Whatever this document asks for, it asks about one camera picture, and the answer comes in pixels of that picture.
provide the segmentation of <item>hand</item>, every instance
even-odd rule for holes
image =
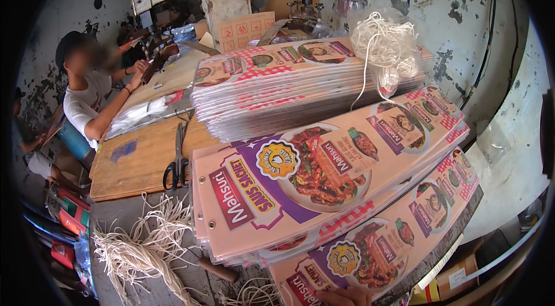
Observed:
[[[47,137],[48,135],[44,133],[37,137],[37,145],[45,143]]]
[[[143,76],[146,69],[147,68],[145,67],[144,69],[137,70],[137,72],[135,72],[135,75],[133,75],[131,81],[125,87],[129,88],[129,90],[132,92],[138,86],[140,86],[141,77]]]
[[[316,297],[335,306],[371,306],[372,295],[362,288],[330,288],[328,292],[316,291]]]
[[[148,67],[148,63],[146,60],[141,59],[141,60],[137,60],[135,62],[135,64],[133,64],[132,67],[129,67],[129,72],[130,73],[136,73],[140,70],[142,70],[143,72],[147,69]]]

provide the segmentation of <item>stack of banners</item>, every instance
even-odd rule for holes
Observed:
[[[324,305],[316,290],[367,288],[377,300],[438,245],[478,186],[456,148],[376,217],[308,253],[269,267],[286,306]]]
[[[214,263],[266,266],[384,209],[468,135],[436,86],[274,136],[193,150],[195,235]]]
[[[419,47],[423,60],[433,54]],[[403,94],[423,73],[399,83]],[[255,47],[201,60],[191,103],[221,142],[292,129],[347,112],[363,88],[364,60],[349,38]],[[381,100],[369,73],[357,107]]]

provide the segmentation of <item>scissors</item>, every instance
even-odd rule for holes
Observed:
[[[177,189],[177,181],[181,182],[181,187],[186,187],[185,185],[185,167],[189,165],[189,160],[181,156],[181,146],[183,144],[183,139],[185,138],[185,131],[183,125],[179,123],[177,125],[177,132],[175,133],[175,160],[168,164],[166,171],[164,171],[164,177],[162,179],[164,189],[167,191],[175,191]],[[171,188],[168,189],[166,186],[166,180],[168,174],[171,171]]]

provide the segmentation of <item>pipe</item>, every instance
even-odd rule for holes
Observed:
[[[534,235],[526,242],[524,245],[523,250],[513,259],[510,263],[503,268],[503,270],[499,271],[497,275],[492,277],[489,281],[485,284],[481,285],[480,287],[476,288],[469,294],[461,297],[458,300],[455,300],[449,303],[447,306],[467,306],[471,305],[474,302],[480,300],[482,297],[489,294],[493,289],[499,287],[501,283],[505,282],[507,278],[509,278],[515,271],[522,265],[522,263],[526,260],[526,257],[530,253],[530,250],[534,246],[536,242],[537,234]]]

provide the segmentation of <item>white t-shirt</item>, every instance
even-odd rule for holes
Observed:
[[[96,118],[98,113],[106,107],[104,96],[112,88],[112,77],[101,75],[97,71],[85,75],[89,87],[84,91],[66,89],[64,98],[64,113],[67,119],[79,132],[85,136],[89,145],[96,150],[98,141],[85,134],[85,125]]]

